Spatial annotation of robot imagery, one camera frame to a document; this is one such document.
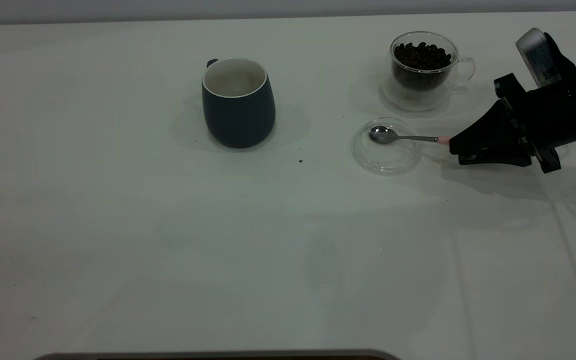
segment clear glass dish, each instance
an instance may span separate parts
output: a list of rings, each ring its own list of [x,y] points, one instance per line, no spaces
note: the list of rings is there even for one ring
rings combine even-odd
[[[380,117],[366,123],[352,138],[351,150],[355,161],[364,169],[379,175],[407,173],[421,161],[419,141],[400,139],[382,145],[370,139],[370,130],[385,126],[399,136],[417,136],[417,132],[406,122],[394,117]]]

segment metal spoon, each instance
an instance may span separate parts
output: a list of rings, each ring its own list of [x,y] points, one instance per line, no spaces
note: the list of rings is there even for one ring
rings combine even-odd
[[[392,144],[398,140],[408,140],[408,141],[421,141],[421,142],[436,142],[441,145],[450,145],[450,137],[447,136],[399,136],[395,130],[386,126],[375,126],[370,129],[368,133],[370,139],[375,143],[381,145]]]

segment dark blue mug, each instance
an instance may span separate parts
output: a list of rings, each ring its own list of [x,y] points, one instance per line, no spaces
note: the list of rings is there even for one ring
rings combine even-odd
[[[250,148],[275,126],[275,98],[266,69],[248,59],[211,60],[203,73],[203,116],[229,148]]]

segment glass cup handle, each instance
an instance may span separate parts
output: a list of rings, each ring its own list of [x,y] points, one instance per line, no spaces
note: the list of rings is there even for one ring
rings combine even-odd
[[[472,57],[464,56],[460,57],[457,60],[457,64],[463,64],[463,63],[471,64],[472,70],[469,71],[466,76],[460,77],[459,82],[457,83],[458,87],[461,87],[467,82],[470,82],[470,80],[473,79],[473,76],[475,75],[475,71],[477,71],[477,65],[475,65],[475,59],[473,59]]]

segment mug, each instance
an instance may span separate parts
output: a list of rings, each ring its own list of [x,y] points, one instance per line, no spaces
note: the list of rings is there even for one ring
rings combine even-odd
[[[421,70],[406,66],[395,56],[395,48],[404,44],[418,46],[426,43],[444,49],[450,55],[450,64],[438,70]],[[471,70],[458,79],[457,64],[470,64]],[[475,75],[475,60],[460,57],[457,46],[445,36],[434,32],[415,31],[403,34],[390,45],[392,79],[384,86],[387,98],[403,110],[424,112],[432,110],[450,98],[453,90],[466,84]]]
[[[210,134],[229,148],[250,148],[275,126],[275,98],[266,69],[249,59],[208,62],[201,79]]]

